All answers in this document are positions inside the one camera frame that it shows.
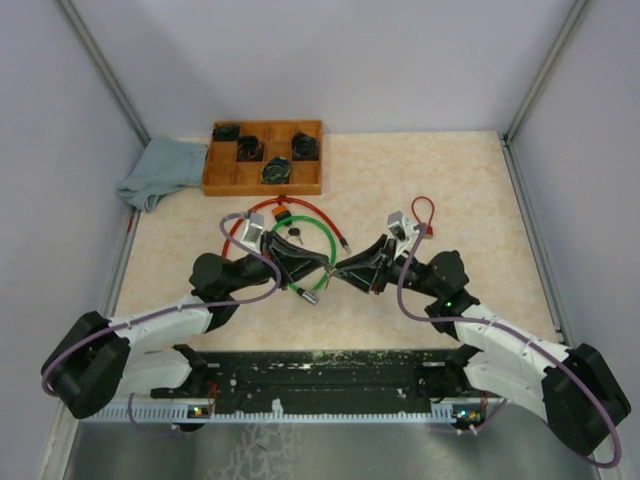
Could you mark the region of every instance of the robotic arm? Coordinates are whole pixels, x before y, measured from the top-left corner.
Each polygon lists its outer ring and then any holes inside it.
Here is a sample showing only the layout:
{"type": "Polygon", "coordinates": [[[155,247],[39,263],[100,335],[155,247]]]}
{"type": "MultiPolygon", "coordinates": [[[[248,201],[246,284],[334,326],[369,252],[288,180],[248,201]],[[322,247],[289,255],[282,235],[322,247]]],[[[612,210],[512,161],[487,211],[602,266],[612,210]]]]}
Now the robotic arm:
{"type": "MultiPolygon", "coordinates": [[[[379,294],[389,283],[398,285],[408,259],[405,252],[416,230],[400,212],[389,217],[388,227],[391,238],[382,235],[364,252],[336,264],[332,275],[365,293],[379,294]]],[[[329,268],[326,256],[263,232],[256,214],[247,222],[242,243],[273,260],[282,275],[280,288],[318,268],[329,268]]],[[[203,365],[202,358],[187,346],[158,350],[180,338],[221,327],[238,305],[188,310],[180,305],[232,301],[233,292],[271,278],[274,272],[256,257],[232,262],[204,254],[196,260],[189,279],[194,290],[177,303],[177,308],[174,304],[161,309],[151,313],[158,317],[154,322],[123,328],[89,342],[52,369],[63,352],[96,331],[113,324],[131,325],[150,314],[112,319],[96,312],[83,315],[43,366],[43,373],[49,370],[45,381],[76,418],[93,415],[114,397],[134,392],[175,389],[182,396],[197,397],[206,362],[203,365]]],[[[518,329],[469,294],[465,288],[468,283],[459,253],[450,251],[437,254],[428,264],[412,259],[402,284],[403,289],[434,297],[435,301],[425,308],[434,327],[463,343],[448,366],[456,389],[490,391],[507,398],[548,423],[569,448],[591,454],[609,429],[593,402],[549,356],[573,372],[618,425],[631,407],[602,356],[586,344],[571,349],[518,329]],[[505,331],[509,329],[519,338],[505,331]]]]}

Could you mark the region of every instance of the gray floor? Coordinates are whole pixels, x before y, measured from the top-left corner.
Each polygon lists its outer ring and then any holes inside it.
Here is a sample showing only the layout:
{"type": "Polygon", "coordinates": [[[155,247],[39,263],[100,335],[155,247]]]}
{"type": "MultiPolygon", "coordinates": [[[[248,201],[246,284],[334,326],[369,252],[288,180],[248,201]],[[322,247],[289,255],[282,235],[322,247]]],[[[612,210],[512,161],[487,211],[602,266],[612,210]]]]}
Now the gray floor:
{"type": "Polygon", "coordinates": [[[537,417],[515,406],[477,438],[425,428],[227,424],[155,439],[125,423],[81,423],[65,479],[598,478],[537,417]]]}

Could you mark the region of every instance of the gray cloth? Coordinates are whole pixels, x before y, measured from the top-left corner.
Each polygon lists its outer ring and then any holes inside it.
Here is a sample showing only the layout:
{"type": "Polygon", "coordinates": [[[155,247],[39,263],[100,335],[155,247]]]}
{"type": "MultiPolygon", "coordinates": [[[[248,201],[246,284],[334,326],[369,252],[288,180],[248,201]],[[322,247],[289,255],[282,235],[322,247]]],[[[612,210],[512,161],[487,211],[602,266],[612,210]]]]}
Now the gray cloth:
{"type": "Polygon", "coordinates": [[[124,200],[145,212],[152,212],[162,197],[202,182],[207,146],[154,138],[149,142],[131,175],[118,183],[124,200]]]}

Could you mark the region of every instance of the key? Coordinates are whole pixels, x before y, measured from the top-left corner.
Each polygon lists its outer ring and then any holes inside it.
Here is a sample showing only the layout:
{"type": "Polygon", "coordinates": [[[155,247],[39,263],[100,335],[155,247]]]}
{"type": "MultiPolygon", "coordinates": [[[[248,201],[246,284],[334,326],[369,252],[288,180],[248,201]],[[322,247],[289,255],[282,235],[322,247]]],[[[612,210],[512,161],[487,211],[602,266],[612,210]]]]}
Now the key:
{"type": "Polygon", "coordinates": [[[289,237],[296,237],[300,242],[300,245],[304,245],[302,237],[300,237],[300,229],[298,227],[291,227],[289,229],[289,236],[287,236],[287,240],[289,239],[289,237]]]}

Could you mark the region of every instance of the table surface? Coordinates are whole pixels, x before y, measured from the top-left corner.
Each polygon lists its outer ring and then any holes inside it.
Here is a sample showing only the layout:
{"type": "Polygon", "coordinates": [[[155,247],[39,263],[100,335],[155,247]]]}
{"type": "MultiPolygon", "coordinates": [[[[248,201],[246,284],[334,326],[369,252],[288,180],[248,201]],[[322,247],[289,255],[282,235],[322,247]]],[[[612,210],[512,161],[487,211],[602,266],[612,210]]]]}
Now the table surface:
{"type": "MultiPolygon", "coordinates": [[[[358,253],[386,231],[389,213],[410,214],[411,200],[431,197],[437,207],[434,237],[418,258],[428,262],[443,250],[458,250],[471,282],[469,292],[495,313],[534,335],[555,340],[554,327],[495,132],[328,134],[324,137],[323,194],[304,197],[323,209],[358,253]]],[[[140,218],[118,302],[117,314],[154,309],[188,294],[194,260],[219,253],[219,219],[247,210],[264,197],[205,197],[191,188],[167,196],[140,218]]],[[[310,215],[290,206],[294,215],[310,215]]],[[[426,202],[417,206],[428,218],[426,202]]],[[[266,226],[275,221],[265,212],[266,226]]],[[[328,253],[323,234],[299,225],[306,248],[328,253]]],[[[232,249],[231,258],[242,255],[232,249]]],[[[346,257],[339,249],[338,260],[346,257]]],[[[312,286],[319,278],[300,282],[312,286]]],[[[268,286],[234,294],[249,298],[268,286]]],[[[313,306],[290,291],[241,306],[230,322],[185,339],[197,350],[406,349],[459,344],[430,325],[404,317],[395,289],[366,296],[337,279],[313,306]]],[[[423,314],[433,301],[405,295],[423,314]]]]}

